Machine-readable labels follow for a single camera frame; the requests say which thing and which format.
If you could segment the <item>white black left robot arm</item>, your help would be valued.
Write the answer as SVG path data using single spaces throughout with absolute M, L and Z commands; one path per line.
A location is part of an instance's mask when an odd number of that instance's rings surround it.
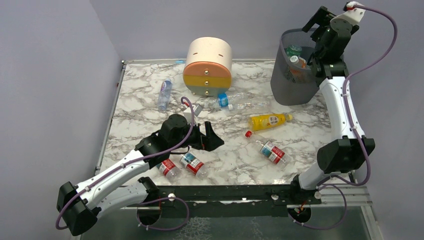
M 161 128 L 143 138 L 123 159 L 102 173 L 78 184 L 64 183 L 58 191 L 56 208 L 61 220 L 72 236 L 78 236 L 92 228 L 98 219 L 113 209 L 144 201 L 151 190 L 144 183 L 119 189 L 131 178 L 149 171 L 168 159 L 170 153 L 179 148 L 214 151 L 224 145 L 209 121 L 204 123 L 206 133 L 200 125 L 189 123 L 180 114 L 172 114 Z

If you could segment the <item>clear bottle white blue cap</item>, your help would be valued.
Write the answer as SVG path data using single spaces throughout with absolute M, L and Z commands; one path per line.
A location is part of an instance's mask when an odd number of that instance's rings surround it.
M 230 112 L 257 110 L 269 106 L 271 102 L 266 98 L 243 98 L 229 103 L 227 109 Z

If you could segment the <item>orange drink bottle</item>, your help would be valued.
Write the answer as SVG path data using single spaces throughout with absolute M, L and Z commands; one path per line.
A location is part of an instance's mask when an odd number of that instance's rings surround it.
M 293 83 L 307 83 L 309 67 L 306 60 L 300 56 L 292 56 L 289 62 L 291 65 L 288 67 L 288 79 Z

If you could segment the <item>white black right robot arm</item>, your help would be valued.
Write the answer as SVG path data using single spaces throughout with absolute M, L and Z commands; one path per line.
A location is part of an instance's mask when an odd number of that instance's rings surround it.
M 343 11 L 335 15 L 321 6 L 301 29 L 306 33 L 318 25 L 310 36 L 315 50 L 307 65 L 324 96 L 333 140 L 318 150 L 315 164 L 293 178 L 290 187 L 295 193 L 311 194 L 330 178 L 339 178 L 340 174 L 362 165 L 366 165 L 367 173 L 358 185 L 365 185 L 371 176 L 369 156 L 376 145 L 374 139 L 366 137 L 358 122 L 350 95 L 350 75 L 342 59 L 352 35 L 359 29 L 365 7 L 351 1 Z

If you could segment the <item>green tinted bottle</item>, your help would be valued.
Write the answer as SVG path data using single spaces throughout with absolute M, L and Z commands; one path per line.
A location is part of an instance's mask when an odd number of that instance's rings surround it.
M 285 49 L 284 49 L 286 55 L 290 58 L 292 56 L 298 56 L 300 57 L 303 51 L 303 48 L 301 46 L 298 45 L 288 45 Z

